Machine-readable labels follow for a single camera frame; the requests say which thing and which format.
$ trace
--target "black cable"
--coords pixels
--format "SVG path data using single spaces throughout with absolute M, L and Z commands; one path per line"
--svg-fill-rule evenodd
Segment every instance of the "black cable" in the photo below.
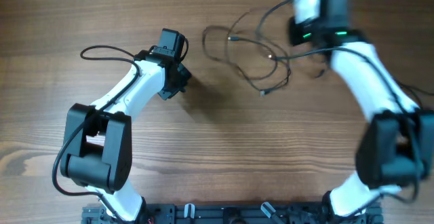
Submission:
M 273 13 L 275 10 L 277 10 L 278 8 L 280 8 L 281 6 L 285 5 L 285 4 L 289 4 L 292 3 L 292 0 L 285 0 L 282 1 L 281 3 L 277 4 L 276 6 L 272 7 L 269 11 L 267 11 L 264 16 L 260 19 L 260 22 L 258 24 L 258 26 L 256 27 L 256 34 L 262 36 L 262 34 L 260 33 L 260 30 L 262 28 L 262 25 L 264 24 L 265 20 L 267 19 L 267 17 Z
M 377 66 L 374 65 L 374 64 L 371 62 L 371 60 L 370 60 L 367 56 L 365 56 L 364 54 L 362 54 L 362 53 L 360 53 L 360 52 L 357 52 L 357 51 L 355 51 L 355 50 L 352 50 L 352 49 L 349 49 L 349 48 L 340 48 L 340 47 L 335 47 L 335 48 L 321 48 L 321 49 L 317 49 L 317 50 L 312 50 L 312 51 L 309 51 L 309 52 L 305 52 L 305 53 L 303 53 L 303 54 L 296 54 L 296 55 L 293 55 L 293 56 L 287 56 L 287 57 L 276 57 L 276 60 L 301 58 L 301 57 L 305 57 L 305 56 L 308 56 L 308 55 L 319 54 L 319 53 L 324 53 L 324 52 L 329 52 L 329 51 L 343 51 L 343 52 L 349 52 L 349 53 L 352 53 L 352 54 L 355 54 L 355 55 L 361 57 L 361 58 L 364 60 L 364 62 L 368 63 L 368 64 L 369 64 L 369 65 L 370 65 L 370 66 L 371 66 L 371 67 L 372 67 L 372 68 L 373 68 L 373 69 L 378 73 L 378 75 L 379 75 L 380 78 L 382 79 L 383 83 L 384 83 L 385 86 L 387 87 L 387 90 L 391 93 L 391 95 L 392 95 L 393 99 L 395 100 L 396 104 L 398 105 L 399 109 L 400 109 L 401 111 L 403 111 L 403 112 L 406 111 L 406 110 L 403 108 L 401 102 L 399 101 L 399 99 L 398 99 L 398 95 L 396 95 L 396 93 L 394 93 L 394 91 L 393 91 L 391 85 L 390 85 L 389 82 L 386 80 L 386 77 L 384 77 L 384 75 L 383 75 L 383 74 L 381 73 L 381 71 L 377 68 Z
M 416 86 L 411 86 L 411 85 L 404 84 L 404 83 L 398 81 L 397 79 L 395 79 L 395 81 L 400 86 L 407 87 L 409 89 L 413 89 L 413 90 L 415 90 L 417 92 L 420 92 L 421 94 L 425 94 L 425 95 L 428 95 L 428 96 L 434 96 L 434 92 L 428 92 L 428 91 L 422 90 L 422 89 L 420 89 L 420 88 L 418 88 Z
M 272 11 L 268 11 L 264 16 L 262 17 L 263 20 L 265 20 L 265 18 L 274 10 L 272 9 Z M 231 35 L 234 33 L 233 29 L 235 28 L 235 26 L 241 21 L 241 19 L 243 19 L 245 16 L 247 16 L 248 14 L 250 14 L 251 12 L 246 12 L 244 14 L 242 14 L 240 17 L 238 17 L 238 19 L 232 24 L 232 26 L 230 28 L 227 28 L 225 26 L 207 26 L 207 28 L 202 32 L 202 49 L 203 49 L 203 53 L 211 60 L 217 61 L 217 62 L 223 62 L 226 64 L 229 64 L 231 66 L 233 66 L 236 70 L 239 71 L 239 73 L 241 73 L 242 77 L 255 89 L 261 92 L 261 94 L 268 94 L 269 92 L 272 92 L 273 90 L 282 88 L 283 86 L 286 86 L 289 82 L 289 77 L 291 75 L 291 68 L 289 66 L 289 60 L 287 60 L 286 63 L 282 62 L 281 60 L 275 60 L 273 57 L 276 57 L 276 53 L 273 51 L 273 49 L 268 46 L 267 44 L 264 44 L 258 40 L 252 40 L 252 39 L 247 39 L 244 37 L 231 37 Z M 226 31 L 226 38 L 224 40 L 224 58 L 218 58 L 215 56 L 212 56 L 211 54 L 209 54 L 207 48 L 206 48 L 206 37 L 208 35 L 208 33 L 211 30 L 221 30 L 221 31 Z M 273 70 L 268 73 L 265 76 L 262 77 L 250 77 L 236 62 L 232 62 L 230 60 L 230 56 L 229 56 L 229 41 L 245 41 L 245 42 L 249 42 L 249 43 L 253 43 L 255 45 L 258 45 L 260 47 L 265 48 L 267 51 L 269 51 L 269 53 L 271 54 L 271 60 L 273 60 L 275 62 L 275 66 L 273 67 Z M 266 39 L 267 42 L 269 42 L 272 46 L 274 46 L 275 48 L 279 49 L 281 52 L 283 52 L 283 54 L 285 56 L 288 55 L 287 52 L 285 52 L 285 50 L 283 48 L 281 48 L 280 46 L 278 46 L 277 44 L 273 43 L 271 40 Z M 282 79 L 279 83 L 275 84 L 273 87 L 271 88 L 265 88 L 265 89 L 261 89 L 258 88 L 253 81 L 259 81 L 259 80 L 263 80 L 266 79 L 270 76 L 272 76 L 274 74 L 274 72 L 277 70 L 278 67 L 278 62 L 281 62 L 287 69 L 287 73 L 286 73 L 286 77 L 284 79 Z
M 406 84 L 402 84 L 402 83 L 400 83 L 398 80 L 396 80 L 395 79 L 395 81 L 396 81 L 396 83 L 400 86 L 400 87 L 402 87 L 402 88 L 404 88 L 404 89 L 406 89 L 407 91 L 409 91 L 411 94 L 412 94 L 412 96 L 413 96 L 413 98 L 416 100 L 416 102 L 418 103 L 418 105 L 419 105 L 419 107 L 421 108 L 421 109 L 423 109 L 423 104 L 422 104 L 422 100 L 419 98 L 419 96 L 413 91 L 413 89 L 412 88 L 410 88 L 409 86 L 407 86 Z
M 127 54 L 127 55 L 129 55 L 131 57 L 134 57 L 133 54 L 131 54 L 131 53 L 125 51 L 125 50 L 122 50 L 122 49 L 116 48 L 116 47 L 112 47 L 112 46 L 109 46 L 109 45 L 95 45 L 95 46 L 92 46 L 92 47 L 85 48 L 83 51 L 81 51 L 80 57 L 82 59 L 85 59 L 85 60 L 118 60 L 118 61 L 128 62 L 128 63 L 132 64 L 136 68 L 136 73 L 134 74 L 133 79 L 119 93 L 117 93 L 112 99 L 110 99 L 104 106 L 102 106 L 101 108 L 99 108 L 99 110 L 97 110 L 91 116 L 89 116 L 88 118 L 86 118 L 84 120 L 84 122 L 82 122 L 77 128 L 75 128 L 74 132 L 71 133 L 71 135 L 68 137 L 68 139 L 65 140 L 65 143 L 60 148 L 59 153 L 57 154 L 56 160 L 54 161 L 53 171 L 52 171 L 52 182 L 53 182 L 54 187 L 60 193 L 62 193 L 64 195 L 67 195 L 67 196 L 95 195 L 95 196 L 99 197 L 101 199 L 101 202 L 116 216 L 116 218 L 119 221 L 121 221 L 122 223 L 125 223 L 125 221 L 119 216 L 119 214 L 114 210 L 114 208 L 110 205 L 110 203 L 104 198 L 104 196 L 101 193 L 90 192 L 90 191 L 88 191 L 88 192 L 75 192 L 75 193 L 74 192 L 68 192 L 68 191 L 65 191 L 63 188 L 61 188 L 61 186 L 59 186 L 59 183 L 57 181 L 57 169 L 59 167 L 60 160 L 62 159 L 62 156 L 63 156 L 64 152 L 66 151 L 66 148 L 73 141 L 73 139 L 76 137 L 76 135 L 82 129 L 84 129 L 91 121 L 93 121 L 96 118 L 97 115 L 100 115 L 105 109 L 107 109 L 109 106 L 111 106 L 112 104 L 114 104 L 116 102 L 116 100 L 120 96 L 122 96 L 122 94 L 125 93 L 134 84 L 134 82 L 136 82 L 136 80 L 140 76 L 140 67 L 133 60 L 129 60 L 127 58 L 113 58 L 113 57 L 90 58 L 90 57 L 84 56 L 85 52 L 87 52 L 88 50 L 96 49 L 96 48 L 114 49 L 114 50 L 123 52 L 124 54 Z
M 185 53 L 184 55 L 182 55 L 180 61 L 183 61 L 185 59 L 185 56 L 187 55 L 187 52 L 189 52 L 189 41 L 187 40 L 187 38 L 184 37 L 184 41 L 185 41 Z

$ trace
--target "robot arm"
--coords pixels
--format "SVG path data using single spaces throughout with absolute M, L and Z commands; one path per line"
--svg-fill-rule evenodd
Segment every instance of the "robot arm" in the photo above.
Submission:
M 434 141 L 433 112 L 420 110 L 387 72 L 374 46 L 360 31 L 350 29 L 347 0 L 293 3 L 293 45 L 311 42 L 318 49 L 346 48 L 370 60 L 369 64 L 361 56 L 342 50 L 324 54 L 332 70 L 347 83 L 369 123 L 356 153 L 356 171 L 329 196 L 335 215 L 359 214 L 380 195 L 398 193 L 401 187 L 428 175 Z M 398 145 L 401 135 L 410 145 Z
M 135 221 L 146 214 L 146 202 L 127 179 L 132 167 L 132 121 L 156 93 L 164 100 L 179 91 L 184 92 L 190 72 L 180 63 L 184 43 L 177 31 L 163 29 L 159 44 L 152 51 L 143 50 L 134 56 L 128 74 L 106 95 L 90 106 L 76 104 L 68 112 L 65 138 L 91 115 L 114 98 L 131 82 L 138 79 L 117 101 L 96 116 L 66 148 L 60 162 L 63 176 L 72 179 L 88 191 L 100 193 L 123 222 Z M 104 146 L 87 142 L 87 136 L 105 136 Z M 107 214 L 115 217 L 109 208 Z

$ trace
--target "black bracket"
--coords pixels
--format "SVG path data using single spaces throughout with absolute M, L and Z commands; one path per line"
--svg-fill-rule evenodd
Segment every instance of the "black bracket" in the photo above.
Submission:
M 157 46 L 151 51 L 142 50 L 134 56 L 134 60 L 154 62 L 165 69 L 165 83 L 158 93 L 163 100 L 185 92 L 191 73 L 182 62 L 182 48 L 186 43 L 184 35 L 178 31 L 163 29 Z
M 185 206 L 173 204 L 147 204 L 145 214 L 135 224 L 383 224 L 382 208 L 374 203 L 363 214 L 345 219 L 329 211 L 328 194 L 322 202 L 296 202 L 274 205 L 275 218 L 268 218 L 260 205 L 196 206 L 185 215 Z M 106 214 L 105 207 L 83 208 L 81 224 L 113 224 L 116 219 Z
M 93 106 L 73 105 L 66 117 L 64 142 L 95 112 Z M 104 146 L 87 142 L 86 136 L 97 133 L 105 134 Z M 71 141 L 60 161 L 60 172 L 78 186 L 91 185 L 113 193 L 123 187 L 131 166 L 131 117 L 103 112 L 94 116 Z
M 351 29 L 349 22 L 348 0 L 320 0 L 319 17 L 295 23 L 295 17 L 288 22 L 288 37 L 292 45 L 311 42 L 316 48 L 332 48 L 343 43 L 364 41 L 365 35 Z M 324 52 L 330 61 L 332 51 Z
M 405 124 L 410 124 L 409 135 Z M 356 170 L 370 188 L 383 185 L 408 186 L 415 179 L 426 179 L 431 171 L 434 143 L 434 111 L 417 110 L 409 115 L 390 111 L 377 114 L 363 136 L 356 153 Z M 416 143 L 399 139 L 410 138 Z M 413 150 L 420 161 L 413 158 Z

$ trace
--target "wooden table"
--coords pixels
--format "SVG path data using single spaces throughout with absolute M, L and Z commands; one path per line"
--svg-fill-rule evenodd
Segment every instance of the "wooden table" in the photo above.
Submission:
M 320 200 L 341 184 L 354 170 L 366 123 L 336 74 L 314 79 L 323 67 L 319 56 L 296 61 L 289 86 L 260 97 L 201 50 L 206 26 L 228 26 L 252 7 L 265 10 L 280 1 L 0 0 L 0 223 L 77 223 L 81 207 L 96 203 L 59 194 L 52 164 L 68 109 L 106 94 L 129 65 L 81 60 L 79 53 L 96 44 L 138 53 L 157 44 L 164 27 L 189 39 L 184 64 L 194 78 L 185 94 L 152 98 L 134 122 L 130 178 L 148 203 Z M 388 70 L 428 90 L 434 81 L 433 2 L 351 0 L 353 25 L 375 43 Z M 240 28 L 252 28 L 262 13 Z M 292 14 L 285 7 L 264 28 L 287 49 Z M 210 37 L 211 51 L 221 50 L 221 36 Z M 272 66 L 251 45 L 231 45 L 231 54 L 253 75 Z M 279 74 L 261 85 L 278 81 Z M 63 177 L 60 183 L 82 190 Z M 386 221 L 432 223 L 433 199 L 434 181 L 428 181 L 415 204 L 385 200 Z

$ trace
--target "black metal base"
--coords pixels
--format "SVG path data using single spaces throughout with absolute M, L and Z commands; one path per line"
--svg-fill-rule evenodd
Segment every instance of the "black metal base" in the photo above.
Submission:
M 196 206 L 194 219 L 184 218 L 184 207 L 173 204 L 147 204 L 149 217 L 140 223 L 146 224 L 277 224 L 260 209 L 260 205 Z M 273 206 L 276 215 L 285 224 L 381 224 L 382 209 L 379 203 L 369 207 L 365 214 L 353 219 L 342 220 L 333 217 L 322 202 L 299 202 Z M 111 224 L 116 219 L 106 214 L 106 208 L 83 208 L 82 224 Z

